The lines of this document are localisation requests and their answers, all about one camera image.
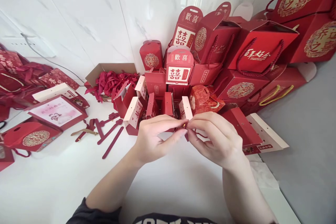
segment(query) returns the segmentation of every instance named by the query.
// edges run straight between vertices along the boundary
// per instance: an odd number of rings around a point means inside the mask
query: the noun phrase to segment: person's right hand
[[[193,129],[205,131],[210,141],[203,142]],[[190,143],[223,168],[230,168],[246,158],[242,151],[243,140],[234,126],[214,112],[196,114],[187,124],[187,130]]]

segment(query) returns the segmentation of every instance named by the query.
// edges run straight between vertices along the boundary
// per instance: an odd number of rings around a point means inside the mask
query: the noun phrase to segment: dark sleeve
[[[121,207],[112,213],[105,213],[86,206],[85,198],[66,224],[119,224]]]

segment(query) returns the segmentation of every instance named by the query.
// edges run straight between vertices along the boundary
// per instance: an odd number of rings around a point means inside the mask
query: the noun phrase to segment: electrical outlet
[[[44,57],[51,58],[56,56],[52,49],[48,47],[39,37],[28,37],[28,41],[30,46]],[[24,37],[2,37],[0,38],[0,42],[8,51],[15,51],[23,57],[41,57],[27,45]]]

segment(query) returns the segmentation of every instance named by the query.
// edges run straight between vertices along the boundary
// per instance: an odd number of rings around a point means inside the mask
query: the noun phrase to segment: white countertop
[[[85,88],[77,91],[84,95]],[[90,94],[85,98],[90,104],[87,121],[106,120],[114,112],[112,103],[97,103]],[[9,126],[19,118],[13,118]],[[113,124],[107,123],[103,132]],[[66,223],[83,197],[134,145],[136,137],[124,129],[107,158],[102,159],[119,127],[101,145],[97,145],[99,135],[90,134],[76,143],[76,136],[70,134],[85,128],[84,123],[78,123],[29,158],[14,154],[15,163],[0,172],[0,222]],[[261,191],[281,224],[300,223],[279,189]],[[126,196],[121,222],[132,223],[135,217],[151,212],[205,217],[217,223],[230,220],[221,168],[181,139],[170,154],[139,171]]]

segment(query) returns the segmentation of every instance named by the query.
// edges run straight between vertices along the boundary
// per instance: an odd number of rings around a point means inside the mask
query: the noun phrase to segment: open cardboard box
[[[92,71],[85,77],[91,87],[97,86],[96,79],[101,72],[113,71],[117,74],[121,74],[123,71],[126,73],[137,73],[134,63],[99,63]],[[101,94],[104,102],[110,102],[111,97]]]

